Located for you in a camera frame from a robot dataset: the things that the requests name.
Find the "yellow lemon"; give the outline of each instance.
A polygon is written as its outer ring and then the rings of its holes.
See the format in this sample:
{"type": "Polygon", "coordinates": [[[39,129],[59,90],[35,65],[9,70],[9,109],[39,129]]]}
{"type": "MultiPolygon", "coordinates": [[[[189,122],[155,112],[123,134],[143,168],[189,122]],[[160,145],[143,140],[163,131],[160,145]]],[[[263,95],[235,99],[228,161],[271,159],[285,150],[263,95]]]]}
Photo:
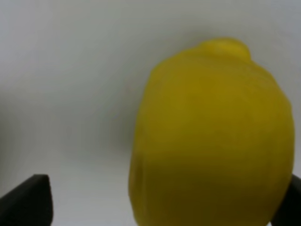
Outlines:
{"type": "Polygon", "coordinates": [[[294,126],[272,75],[233,39],[152,72],[137,116],[129,196],[139,226],[265,226],[288,188],[294,126]]]}

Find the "lemon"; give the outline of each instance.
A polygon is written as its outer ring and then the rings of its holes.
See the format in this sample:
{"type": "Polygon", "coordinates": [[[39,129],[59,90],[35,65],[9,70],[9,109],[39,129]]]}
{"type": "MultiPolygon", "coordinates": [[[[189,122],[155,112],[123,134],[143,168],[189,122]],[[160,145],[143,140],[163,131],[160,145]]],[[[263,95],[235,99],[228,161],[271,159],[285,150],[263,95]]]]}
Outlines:
{"type": "Polygon", "coordinates": [[[234,39],[152,72],[137,115],[129,196],[139,226],[265,226],[293,168],[291,105],[234,39]]]}

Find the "white wall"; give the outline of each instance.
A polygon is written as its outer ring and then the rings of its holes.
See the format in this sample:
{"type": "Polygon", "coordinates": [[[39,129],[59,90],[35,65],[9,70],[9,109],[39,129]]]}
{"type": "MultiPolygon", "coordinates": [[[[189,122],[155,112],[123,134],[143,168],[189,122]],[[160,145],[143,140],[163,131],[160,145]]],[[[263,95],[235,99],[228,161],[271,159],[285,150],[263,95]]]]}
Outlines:
{"type": "Polygon", "coordinates": [[[301,176],[298,0],[0,1],[0,195],[51,177],[54,226],[132,226],[135,112],[150,69],[217,36],[246,42],[294,106],[301,176]]]}

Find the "white backdrop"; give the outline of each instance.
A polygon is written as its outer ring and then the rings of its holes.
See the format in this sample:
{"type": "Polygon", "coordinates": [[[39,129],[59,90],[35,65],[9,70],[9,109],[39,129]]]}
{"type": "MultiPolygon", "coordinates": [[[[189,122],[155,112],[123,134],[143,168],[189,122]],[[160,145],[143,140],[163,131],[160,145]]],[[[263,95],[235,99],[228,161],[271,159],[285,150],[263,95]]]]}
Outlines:
{"type": "Polygon", "coordinates": [[[0,1],[0,195],[50,175],[54,226],[133,226],[135,113],[150,69],[218,36],[250,47],[290,98],[301,176],[298,0],[0,1]]]}

